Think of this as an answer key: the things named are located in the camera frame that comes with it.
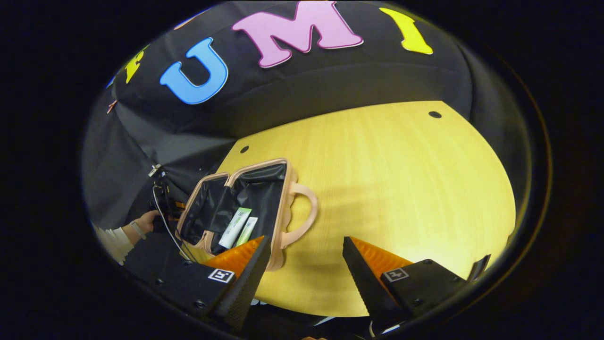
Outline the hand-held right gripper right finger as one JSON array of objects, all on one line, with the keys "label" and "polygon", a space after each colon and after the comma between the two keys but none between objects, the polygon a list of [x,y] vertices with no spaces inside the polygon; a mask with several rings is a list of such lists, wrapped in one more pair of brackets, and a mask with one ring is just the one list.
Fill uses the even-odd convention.
[{"label": "hand-held right gripper right finger", "polygon": [[435,260],[412,262],[351,236],[344,237],[343,258],[373,331],[420,318],[469,284]]}]

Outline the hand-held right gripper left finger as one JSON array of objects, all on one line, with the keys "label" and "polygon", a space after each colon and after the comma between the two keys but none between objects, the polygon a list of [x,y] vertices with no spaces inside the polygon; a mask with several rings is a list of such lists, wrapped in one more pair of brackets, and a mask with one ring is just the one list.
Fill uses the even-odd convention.
[{"label": "hand-held right gripper left finger", "polygon": [[239,331],[272,255],[263,235],[204,263],[172,250],[144,265],[142,282],[170,311],[216,331]]}]

